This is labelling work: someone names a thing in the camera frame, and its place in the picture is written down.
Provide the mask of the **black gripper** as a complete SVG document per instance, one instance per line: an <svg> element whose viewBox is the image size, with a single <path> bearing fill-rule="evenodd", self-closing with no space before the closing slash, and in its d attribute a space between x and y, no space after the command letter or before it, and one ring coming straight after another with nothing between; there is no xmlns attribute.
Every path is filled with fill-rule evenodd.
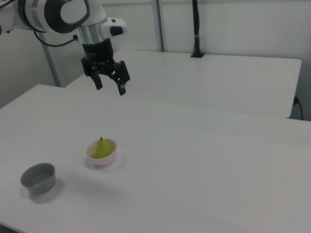
<svg viewBox="0 0 311 233"><path fill-rule="evenodd" d="M83 44L83 49L86 54L81 59L83 70L93 80L96 89L103 87L99 74L104 74L117 84L119 95L124 95L130 76L124 61L115 62L110 38L97 44Z"/></svg>

